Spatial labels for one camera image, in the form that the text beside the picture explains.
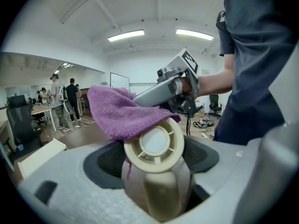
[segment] jeans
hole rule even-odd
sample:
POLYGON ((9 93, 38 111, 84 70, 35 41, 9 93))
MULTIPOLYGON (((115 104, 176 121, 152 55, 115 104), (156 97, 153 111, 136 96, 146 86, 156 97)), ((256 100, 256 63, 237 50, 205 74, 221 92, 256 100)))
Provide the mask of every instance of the jeans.
POLYGON ((55 113, 59 120, 59 126, 64 126, 65 128, 69 128, 69 125, 67 124, 65 118, 64 118, 64 106, 56 106, 55 107, 55 113))
MULTIPOLYGON (((76 118, 79 119, 80 116, 79 116, 79 111, 78 111, 78 104, 77 104, 77 101, 75 101, 75 102, 70 101, 70 104, 71 104, 72 108, 74 108, 74 110, 75 110, 76 118)), ((71 117, 71 120, 74 121, 74 115, 73 115, 73 114, 70 114, 70 117, 71 117)))

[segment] shoe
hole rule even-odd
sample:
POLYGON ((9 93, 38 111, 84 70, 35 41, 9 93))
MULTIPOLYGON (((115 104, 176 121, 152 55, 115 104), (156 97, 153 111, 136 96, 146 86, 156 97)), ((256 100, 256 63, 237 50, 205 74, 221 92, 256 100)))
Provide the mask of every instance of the shoe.
POLYGON ((68 128, 64 128, 62 131, 63 132, 66 132, 66 131, 70 131, 71 129, 68 127, 68 128))

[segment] microfiber cloth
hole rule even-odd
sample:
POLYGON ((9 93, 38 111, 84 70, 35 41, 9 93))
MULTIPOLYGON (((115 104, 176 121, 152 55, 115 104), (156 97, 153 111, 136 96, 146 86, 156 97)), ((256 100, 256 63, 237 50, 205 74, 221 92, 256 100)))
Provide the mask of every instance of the microfiber cloth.
POLYGON ((180 116, 159 107, 141 107, 136 95, 125 88, 92 86, 88 90, 90 110, 105 134, 115 140, 129 140, 166 118, 179 122, 180 116))

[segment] fluorescent light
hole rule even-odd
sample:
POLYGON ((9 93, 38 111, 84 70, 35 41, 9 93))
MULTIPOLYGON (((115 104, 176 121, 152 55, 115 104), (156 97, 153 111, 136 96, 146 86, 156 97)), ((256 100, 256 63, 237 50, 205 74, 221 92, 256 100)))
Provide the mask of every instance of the fluorescent light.
POLYGON ((200 32, 193 32, 193 31, 188 31, 188 30, 182 30, 182 29, 177 29, 177 34, 181 34, 181 35, 191 35, 191 36, 195 36, 195 37, 199 37, 199 38, 203 38, 203 39, 207 39, 207 40, 212 40, 214 37, 211 35, 206 35, 200 32))
POLYGON ((111 41, 111 42, 114 42, 114 41, 117 41, 117 40, 120 40, 120 39, 132 37, 132 36, 137 36, 137 35, 144 35, 144 30, 138 30, 138 31, 134 31, 134 32, 127 32, 127 33, 124 33, 124 34, 112 36, 112 37, 109 37, 108 40, 111 41))

